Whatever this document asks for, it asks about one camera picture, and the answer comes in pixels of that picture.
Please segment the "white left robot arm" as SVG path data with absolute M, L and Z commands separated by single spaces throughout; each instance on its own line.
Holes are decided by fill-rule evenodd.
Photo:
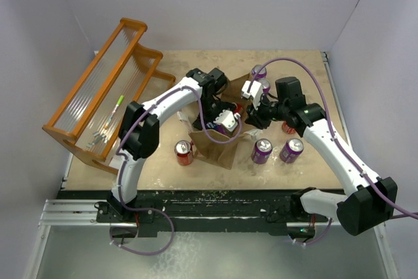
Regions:
M 108 197 L 111 213 L 121 222 L 134 215 L 137 184 L 143 165 L 159 145 L 159 129 L 168 118 L 186 107 L 198 102 L 197 120 L 201 129 L 214 125 L 223 113 L 233 113 L 233 106 L 217 98 L 229 85 L 225 74 L 218 68 L 208 74 L 192 69 L 174 87 L 156 98 L 127 105 L 118 137 L 120 145 L 116 155 L 121 157 L 121 166 L 116 183 Z

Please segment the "brown canvas tote bag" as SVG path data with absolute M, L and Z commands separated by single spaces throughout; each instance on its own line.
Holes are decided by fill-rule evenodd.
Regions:
M 221 101 L 235 104 L 239 103 L 243 106 L 244 113 L 240 117 L 241 120 L 246 119 L 247 114 L 245 113 L 245 109 L 251 104 L 250 101 L 240 97 L 241 88 L 245 81 L 251 79 L 252 76 L 246 74 L 231 80 L 226 90 L 220 94 Z M 224 135 L 212 129 L 208 129 L 208 132 L 205 133 L 203 130 L 191 126 L 189 128 L 189 136 L 194 145 L 193 148 L 196 151 L 194 153 L 195 158 L 218 167 L 231 169 L 238 144 L 245 139 L 252 141 L 260 139 L 261 130 L 243 123 L 242 127 L 236 127 L 232 135 Z

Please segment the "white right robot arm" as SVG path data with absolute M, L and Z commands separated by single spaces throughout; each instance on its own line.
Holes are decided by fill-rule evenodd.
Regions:
M 306 188 L 292 195 L 290 211 L 298 221 L 319 214 L 337 220 L 353 236 L 393 216 L 398 186 L 381 178 L 355 154 L 327 120 L 317 103 L 308 104 L 300 81 L 294 76 L 275 82 L 277 101 L 269 101 L 257 81 L 245 81 L 241 95 L 251 100 L 245 123 L 266 129 L 273 121 L 285 121 L 325 160 L 343 187 L 344 194 Z

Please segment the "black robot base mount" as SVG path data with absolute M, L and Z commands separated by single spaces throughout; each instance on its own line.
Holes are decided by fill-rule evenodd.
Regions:
M 314 226 L 327 223 L 319 214 L 296 207 L 297 189 L 140 190 L 128 212 L 108 191 L 60 191 L 59 200 L 92 201 L 98 223 L 139 227 L 140 237 L 159 232 L 267 233 L 310 238 Z

